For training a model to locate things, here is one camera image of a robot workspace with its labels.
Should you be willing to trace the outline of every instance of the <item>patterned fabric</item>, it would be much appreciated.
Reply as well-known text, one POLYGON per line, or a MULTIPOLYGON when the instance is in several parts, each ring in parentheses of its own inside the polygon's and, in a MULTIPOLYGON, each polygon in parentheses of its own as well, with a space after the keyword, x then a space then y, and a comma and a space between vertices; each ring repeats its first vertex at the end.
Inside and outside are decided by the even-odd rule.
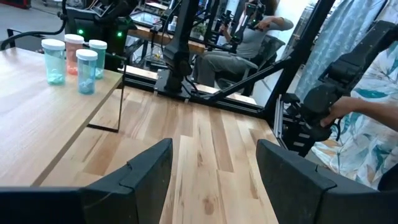
MULTIPOLYGON (((398 1, 390 1, 378 19, 398 23, 398 1)), ((351 96, 398 105, 397 82, 398 42, 394 42, 373 61, 351 96)), ((335 131, 312 151, 336 173, 376 189, 381 176, 398 163, 398 133, 358 113, 342 119, 338 142, 333 140, 335 131)))
POLYGON ((75 7, 77 9, 83 9, 85 3, 85 0, 67 0, 67 6, 75 7))
POLYGON ((384 0, 343 0, 325 22, 298 81, 296 95, 303 100, 318 77, 341 54, 350 52, 368 31, 384 0))

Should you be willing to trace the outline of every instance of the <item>floor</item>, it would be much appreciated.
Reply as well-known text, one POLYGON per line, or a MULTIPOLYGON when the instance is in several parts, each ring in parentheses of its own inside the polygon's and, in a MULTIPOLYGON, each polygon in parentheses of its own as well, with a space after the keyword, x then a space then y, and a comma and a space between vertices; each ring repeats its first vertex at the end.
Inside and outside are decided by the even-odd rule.
MULTIPOLYGON (((11 28, 22 32, 27 31, 57 31, 62 25, 56 16, 60 8, 55 3, 44 7, 40 0, 32 0, 32 8, 19 9, 0 3, 0 40, 7 38, 6 29, 11 28)), ((56 35, 62 39, 63 33, 56 35)))
MULTIPOLYGON (((116 90, 93 124, 115 126, 116 90)), ((163 138, 173 138, 172 178, 160 223, 277 223, 256 162, 264 120, 127 88, 119 134, 86 128, 44 186, 85 186, 163 138)))

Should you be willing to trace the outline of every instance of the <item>pink plastic container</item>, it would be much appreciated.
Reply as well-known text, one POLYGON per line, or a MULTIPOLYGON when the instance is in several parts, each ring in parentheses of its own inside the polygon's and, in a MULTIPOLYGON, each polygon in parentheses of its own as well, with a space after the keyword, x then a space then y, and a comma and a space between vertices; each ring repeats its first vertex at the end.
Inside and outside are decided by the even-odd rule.
POLYGON ((65 48, 67 50, 67 72, 71 75, 77 75, 77 57, 76 51, 83 48, 85 39, 75 34, 65 35, 65 48))

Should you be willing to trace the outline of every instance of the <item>person's hand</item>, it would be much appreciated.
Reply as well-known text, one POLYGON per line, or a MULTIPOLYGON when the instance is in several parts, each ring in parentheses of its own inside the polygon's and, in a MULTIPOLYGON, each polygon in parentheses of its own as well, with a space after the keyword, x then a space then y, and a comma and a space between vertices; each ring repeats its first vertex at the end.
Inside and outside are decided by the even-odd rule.
POLYGON ((220 32, 226 32, 228 30, 228 26, 224 26, 224 24, 222 24, 220 26, 220 32))
POLYGON ((334 103, 330 108, 330 114, 326 118, 321 120, 321 126, 325 127, 334 122, 337 118, 342 118, 343 116, 354 112, 359 104, 362 102, 359 98, 353 98, 348 96, 341 97, 336 103, 334 103))
POLYGON ((270 16, 267 17, 266 19, 260 21, 254 28, 258 28, 260 30, 264 30, 265 28, 268 28, 271 24, 271 22, 274 21, 274 17, 270 16))

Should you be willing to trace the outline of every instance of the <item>gray pants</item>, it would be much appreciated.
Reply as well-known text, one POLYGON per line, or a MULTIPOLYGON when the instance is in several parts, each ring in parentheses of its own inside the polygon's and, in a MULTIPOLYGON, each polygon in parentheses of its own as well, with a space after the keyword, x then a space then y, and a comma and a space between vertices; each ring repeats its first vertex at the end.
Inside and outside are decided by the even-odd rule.
POLYGON ((214 87, 217 72, 244 74, 248 66, 242 58, 229 52, 211 51, 199 55, 193 68, 193 80, 199 84, 214 87))

